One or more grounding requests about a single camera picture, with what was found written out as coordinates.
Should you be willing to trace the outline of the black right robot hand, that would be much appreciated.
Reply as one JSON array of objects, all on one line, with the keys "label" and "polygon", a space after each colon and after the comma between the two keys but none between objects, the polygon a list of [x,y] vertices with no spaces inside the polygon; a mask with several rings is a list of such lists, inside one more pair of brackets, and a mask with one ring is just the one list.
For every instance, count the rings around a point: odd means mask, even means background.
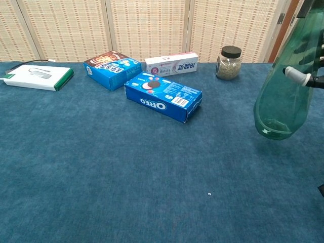
[{"label": "black right robot hand", "polygon": [[317,75],[318,69],[323,67],[323,35],[315,49],[311,50],[306,44],[302,44],[296,52],[302,54],[302,51],[309,53],[298,62],[300,67],[286,66],[282,72],[287,78],[303,87],[323,89],[323,75]]}]

